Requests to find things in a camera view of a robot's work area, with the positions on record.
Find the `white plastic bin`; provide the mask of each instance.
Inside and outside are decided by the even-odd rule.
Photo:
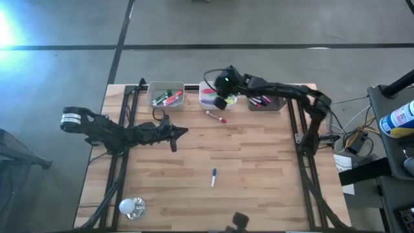
[[[208,82],[212,87],[214,87],[214,82],[213,81],[209,81]],[[216,94],[204,94],[202,92],[202,90],[204,89],[210,89],[210,87],[208,87],[207,83],[202,81],[200,83],[200,88],[199,88],[199,102],[201,105],[201,108],[203,108],[204,110],[219,110],[217,107],[215,107],[213,104],[205,104],[202,103],[202,100],[208,100],[208,101],[213,101],[214,98],[217,96]],[[229,99],[233,102],[232,104],[227,104],[226,110],[231,110],[234,108],[235,103],[237,102],[237,97],[236,96],[229,96]]]
[[[182,82],[150,82],[147,90],[147,104],[149,104],[152,108],[159,107],[165,110],[181,110],[184,107],[184,89],[185,86]],[[153,100],[166,93],[168,90],[171,90],[172,94],[175,94],[178,91],[182,91],[182,94],[179,95],[178,100],[170,105],[153,105]]]

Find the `black cable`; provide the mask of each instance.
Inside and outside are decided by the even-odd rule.
[[[91,160],[89,161],[88,165],[90,165],[90,164],[92,163],[92,161],[94,161],[95,159],[99,159],[100,157],[102,157],[102,156],[104,156],[104,155],[106,155],[106,154],[108,154],[108,151],[106,151],[105,153],[103,153],[103,154],[101,154],[101,155],[99,155],[99,156],[97,156],[97,157],[95,157],[95,158],[91,159]]]
[[[155,117],[155,110],[156,109],[160,109],[162,111],[162,118],[161,119],[158,119],[157,117]],[[159,107],[154,107],[153,108],[153,118],[154,118],[154,120],[163,121],[160,124],[164,123],[165,116],[166,116],[166,112],[162,108],[159,108]]]
[[[353,99],[350,99],[350,100],[344,100],[344,101],[339,101],[339,102],[334,102],[334,103],[331,103],[331,105],[342,104],[342,103],[351,102],[351,101],[355,101],[355,100],[362,100],[364,98],[368,98],[368,96],[364,96],[364,97],[360,97],[360,98],[353,98]]]
[[[128,122],[131,122],[131,108],[129,105],[125,106],[125,114],[127,116]]]
[[[371,141],[371,149],[369,149],[368,154],[367,155],[364,155],[364,157],[370,155],[373,152],[373,150],[374,150],[374,141],[371,138],[369,138],[369,137],[367,137],[367,139]]]
[[[369,110],[371,109],[371,107],[372,107],[372,106],[370,105],[370,106],[368,107],[368,109],[367,109],[367,112],[365,113],[365,121],[364,121],[364,122],[365,122],[365,124],[364,124],[364,127],[368,126],[368,125],[367,125],[367,121],[368,121],[368,113],[369,113]]]
[[[321,148],[318,148],[318,150],[319,150],[319,149],[323,149],[323,148],[328,148],[328,147],[330,147],[330,148],[331,148],[332,146],[323,146],[323,147],[321,147]]]
[[[79,205],[78,208],[92,208],[92,207],[99,207],[98,205]]]
[[[162,111],[162,118],[161,118],[161,119],[159,119],[159,118],[155,117],[155,110],[156,110],[156,109],[159,109],[159,110],[161,110],[161,111]],[[159,127],[161,127],[161,126],[165,123],[165,121],[166,121],[166,112],[165,112],[162,108],[159,108],[159,107],[154,107],[154,108],[153,108],[153,118],[154,118],[154,120],[158,120],[158,121],[160,122],[160,124],[159,124],[159,125],[157,125],[157,126],[155,126],[155,127],[151,127],[151,128],[147,128],[147,127],[140,127],[140,129],[142,129],[142,130],[145,130],[145,129],[151,129],[151,130],[158,129],[158,128],[159,128]]]
[[[206,75],[207,74],[210,74],[211,72],[215,72],[215,71],[226,71],[226,69],[212,69],[212,70],[209,70],[209,71],[206,71],[205,73],[204,73],[204,75],[203,75],[203,77],[202,77],[202,79],[206,82],[206,84],[207,84],[207,86],[210,88],[210,89],[212,89],[213,91],[215,91],[215,92],[217,92],[217,90],[216,89],[214,89],[208,82],[207,82],[207,79],[206,79]]]
[[[336,119],[336,121],[337,121],[337,123],[338,123],[338,125],[339,125],[339,128],[343,131],[343,133],[344,134],[346,134],[347,132],[345,131],[345,130],[343,130],[343,127],[342,127],[342,125],[341,125],[341,122],[339,121],[339,119],[338,119],[338,117],[335,115],[335,113],[331,110],[331,108],[329,108],[329,111],[331,112],[331,114],[335,117],[335,119]]]

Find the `butcher block tabletop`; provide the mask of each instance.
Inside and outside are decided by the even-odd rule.
[[[119,119],[124,88],[107,88],[102,114],[114,122]],[[146,91],[140,91],[135,124],[152,121],[158,125],[151,111]],[[189,129],[177,140],[177,152],[171,152],[169,142],[130,149],[122,199],[141,197],[147,210],[139,220],[120,214],[118,230],[222,231],[232,225],[235,212],[250,218],[249,231],[308,230],[287,105],[277,112],[249,111],[247,99],[239,96],[232,110],[212,112],[227,123],[201,109],[198,91],[186,91],[182,111],[167,112],[172,124]],[[105,151],[103,146],[94,147],[91,159]],[[89,165],[75,227],[85,223],[102,201],[110,161],[111,156],[104,155]],[[332,150],[318,150],[315,161],[323,197],[350,225]],[[214,168],[217,178],[211,187]],[[113,208],[118,208],[114,200],[108,225]],[[312,203],[318,225],[316,202]]]

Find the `white light bulb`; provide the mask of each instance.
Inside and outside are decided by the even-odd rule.
[[[135,209],[135,202],[131,199],[124,199],[119,204],[119,211],[123,214],[131,214]]]

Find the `cable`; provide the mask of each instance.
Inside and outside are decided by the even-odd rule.
[[[337,162],[335,162],[335,164],[341,166],[342,168],[353,168],[352,165],[351,166],[342,166],[341,164],[338,164]]]
[[[127,116],[128,122],[131,122],[131,108],[129,105],[125,106],[125,114]]]
[[[214,89],[214,88],[213,88],[213,87],[212,87],[212,86],[208,83],[208,81],[207,81],[207,79],[206,79],[206,75],[207,75],[207,74],[210,74],[211,72],[215,72],[215,71],[226,71],[226,69],[212,69],[212,70],[206,71],[206,72],[204,73],[204,75],[203,75],[202,79],[206,82],[207,86],[208,86],[211,90],[213,90],[213,91],[217,92],[217,90],[216,90],[216,89]]]
[[[319,150],[319,149],[323,149],[323,148],[328,148],[328,147],[330,147],[330,148],[331,148],[332,146],[323,146],[323,147],[321,147],[321,148],[318,148],[318,150]]]
[[[341,129],[342,129],[342,133],[344,133],[344,137],[343,137],[343,140],[342,140],[342,144],[343,144],[343,149],[341,150],[341,151],[338,151],[337,149],[336,149],[336,146],[338,145],[338,141],[336,141],[335,142],[335,146],[334,146],[334,151],[336,152],[336,153],[341,153],[341,152],[344,152],[345,150],[346,150],[346,137],[347,137],[347,135],[349,134],[349,133],[346,133],[345,132],[345,128],[354,120],[354,119],[356,119],[359,115],[361,115],[361,113],[363,113],[365,110],[367,110],[367,109],[369,109],[371,107],[371,105],[369,105],[369,106],[367,106],[366,108],[364,108],[363,110],[361,110],[361,112],[359,112],[359,113],[357,113],[350,121],[348,121],[348,123],[346,123],[346,125],[345,125],[345,127],[341,127]]]
[[[160,110],[162,111],[162,118],[161,118],[161,119],[157,119],[157,118],[155,117],[155,110],[156,110],[156,109],[160,109]],[[159,108],[159,107],[154,107],[154,108],[153,108],[153,118],[154,118],[154,120],[163,121],[163,122],[161,122],[160,124],[164,123],[164,118],[165,118],[165,116],[166,116],[166,112],[165,112],[162,108]]]
[[[369,137],[367,137],[367,139],[371,141],[371,149],[369,149],[368,154],[367,155],[364,155],[364,157],[370,155],[373,152],[373,150],[374,150],[374,141],[371,138],[369,138]]]
[[[155,117],[155,110],[156,109],[159,109],[159,110],[161,110],[162,111],[162,118],[161,119],[158,119],[157,117]],[[145,129],[158,129],[159,127],[161,127],[164,123],[165,123],[165,121],[166,121],[166,112],[162,109],[162,108],[159,108],[159,107],[154,107],[153,108],[153,118],[154,118],[154,120],[158,120],[159,122],[160,122],[160,124],[158,125],[158,126],[155,126],[155,127],[151,127],[151,128],[147,128],[147,127],[140,127],[140,129],[143,129],[143,130],[145,130]]]
[[[364,98],[368,98],[368,96],[364,96],[364,97],[360,97],[360,98],[353,98],[353,99],[350,99],[350,100],[344,100],[344,101],[339,101],[339,102],[333,102],[333,103],[331,103],[331,105],[342,104],[342,103],[351,102],[351,101],[355,101],[355,100],[362,100]]]
[[[102,157],[102,156],[104,156],[104,155],[106,155],[106,154],[108,154],[108,151],[106,151],[105,153],[103,153],[103,154],[101,154],[101,155],[99,155],[99,156],[97,156],[97,157],[95,157],[95,158],[91,159],[91,160],[89,161],[88,165],[90,165],[90,164],[92,163],[92,161],[94,161],[95,159],[99,159],[100,157]]]
[[[98,205],[85,205],[85,206],[79,205],[78,206],[78,208],[92,208],[92,207],[98,208],[99,206]]]

